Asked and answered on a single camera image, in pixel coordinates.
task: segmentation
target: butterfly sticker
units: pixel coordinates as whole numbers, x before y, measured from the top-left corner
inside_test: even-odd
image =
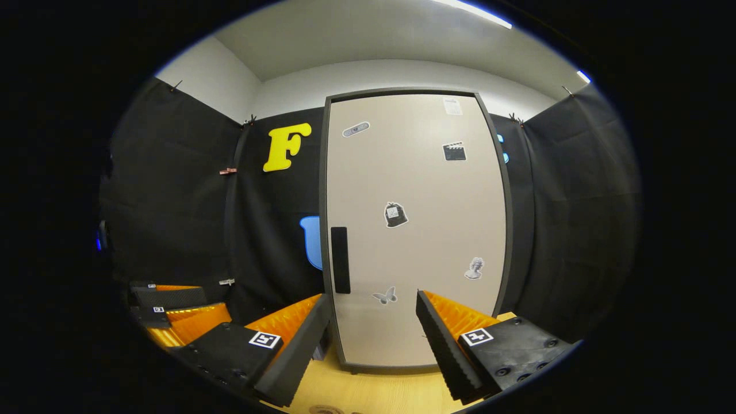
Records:
[[[395,293],[396,293],[396,287],[394,287],[394,286],[391,286],[391,287],[390,287],[390,288],[389,288],[389,289],[388,289],[388,290],[386,291],[386,294],[385,294],[385,295],[383,295],[383,294],[381,294],[381,293],[374,293],[374,294],[373,294],[373,297],[374,297],[374,298],[376,298],[376,299],[378,299],[378,301],[379,301],[379,302],[380,302],[380,303],[381,303],[382,305],[388,305],[388,304],[389,304],[389,301],[391,301],[391,302],[395,302],[395,301],[396,301],[396,300],[398,299],[398,298],[396,297]]]

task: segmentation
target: wooden floor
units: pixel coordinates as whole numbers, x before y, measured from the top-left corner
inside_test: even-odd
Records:
[[[498,319],[515,316],[509,312]],[[293,414],[448,414],[473,404],[453,401],[439,369],[403,375],[353,375],[340,368],[335,348],[330,347],[324,361],[309,362],[291,406],[271,407]]]

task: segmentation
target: screw hole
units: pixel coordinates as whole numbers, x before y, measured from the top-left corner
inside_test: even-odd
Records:
[[[245,375],[245,372],[240,370],[233,370],[233,376],[239,378],[239,379],[246,379],[247,376]]]

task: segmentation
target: ceiling light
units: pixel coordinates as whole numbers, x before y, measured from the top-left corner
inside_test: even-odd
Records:
[[[458,0],[432,0],[437,3],[446,4],[447,6],[455,7],[456,9],[465,10],[466,12],[470,12],[476,16],[480,16],[482,18],[485,18],[486,20],[490,20],[493,23],[500,24],[501,26],[511,29],[511,24],[508,21],[503,20],[502,18],[498,18],[491,13],[484,12],[481,9],[478,9],[477,7],[471,6],[469,4],[465,4],[462,1]]]
[[[590,78],[585,76],[583,71],[578,71],[578,76],[580,76],[580,78],[583,79],[585,83],[590,83]]]

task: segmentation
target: beige door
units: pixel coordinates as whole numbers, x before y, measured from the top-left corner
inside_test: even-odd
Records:
[[[350,294],[335,291],[340,275],[333,260],[326,265],[344,363],[435,365],[415,314],[417,290],[494,312],[506,204],[493,140],[475,97],[406,94],[330,105],[326,236],[334,259],[330,229],[347,229]]]

